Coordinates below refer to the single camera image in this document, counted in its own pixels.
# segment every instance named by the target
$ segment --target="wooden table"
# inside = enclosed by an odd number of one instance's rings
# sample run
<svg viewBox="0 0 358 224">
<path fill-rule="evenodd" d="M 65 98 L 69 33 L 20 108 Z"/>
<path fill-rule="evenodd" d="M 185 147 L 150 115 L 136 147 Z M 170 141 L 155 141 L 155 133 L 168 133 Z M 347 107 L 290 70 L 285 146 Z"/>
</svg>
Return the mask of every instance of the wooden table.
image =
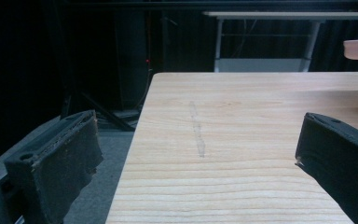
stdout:
<svg viewBox="0 0 358 224">
<path fill-rule="evenodd" d="M 358 73 L 155 75 L 106 223 L 351 223 L 295 166 L 308 111 L 358 128 Z"/>
</svg>

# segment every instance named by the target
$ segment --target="dark background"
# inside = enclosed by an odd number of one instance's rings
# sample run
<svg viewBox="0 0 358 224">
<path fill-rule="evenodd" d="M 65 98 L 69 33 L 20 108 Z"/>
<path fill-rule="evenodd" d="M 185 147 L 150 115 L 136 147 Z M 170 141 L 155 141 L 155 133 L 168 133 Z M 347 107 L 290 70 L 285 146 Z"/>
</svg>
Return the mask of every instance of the dark background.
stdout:
<svg viewBox="0 0 358 224">
<path fill-rule="evenodd" d="M 41 2 L 0 0 L 0 155 L 62 112 L 62 62 Z M 77 87 L 109 110 L 126 110 L 142 104 L 157 72 L 212 72 L 216 20 L 202 11 L 63 10 L 65 45 Z M 247 21 L 248 32 L 252 24 Z M 237 54 L 233 52 L 242 37 L 226 36 L 222 56 L 301 57 L 309 28 L 308 21 L 257 21 L 253 35 L 295 36 L 246 37 Z M 224 32 L 244 34 L 243 21 L 226 21 Z M 343 56 L 342 41 L 348 39 L 358 39 L 358 21 L 323 23 L 310 71 L 358 71 L 358 61 Z"/>
</svg>

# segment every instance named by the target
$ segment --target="pencil mark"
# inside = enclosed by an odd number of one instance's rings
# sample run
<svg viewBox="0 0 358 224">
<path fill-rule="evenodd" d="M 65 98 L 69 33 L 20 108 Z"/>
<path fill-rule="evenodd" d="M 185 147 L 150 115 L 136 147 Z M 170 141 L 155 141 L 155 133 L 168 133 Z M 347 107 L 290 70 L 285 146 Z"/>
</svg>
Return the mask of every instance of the pencil mark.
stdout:
<svg viewBox="0 0 358 224">
<path fill-rule="evenodd" d="M 205 143 L 201 136 L 201 123 L 198 120 L 198 112 L 194 101 L 191 101 L 190 104 L 190 114 L 191 120 L 193 121 L 193 132 L 196 137 L 197 149 L 199 151 L 200 157 L 205 157 Z"/>
</svg>

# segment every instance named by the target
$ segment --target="wood grain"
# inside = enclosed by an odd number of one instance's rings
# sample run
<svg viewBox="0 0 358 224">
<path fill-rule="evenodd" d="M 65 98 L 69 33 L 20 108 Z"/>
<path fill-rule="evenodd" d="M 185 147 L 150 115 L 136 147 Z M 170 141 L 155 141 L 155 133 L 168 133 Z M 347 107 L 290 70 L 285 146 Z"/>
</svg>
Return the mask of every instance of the wood grain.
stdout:
<svg viewBox="0 0 358 224">
<path fill-rule="evenodd" d="M 155 75 L 106 223 L 351 223 L 295 166 L 306 112 L 358 128 L 358 73 Z"/>
</svg>

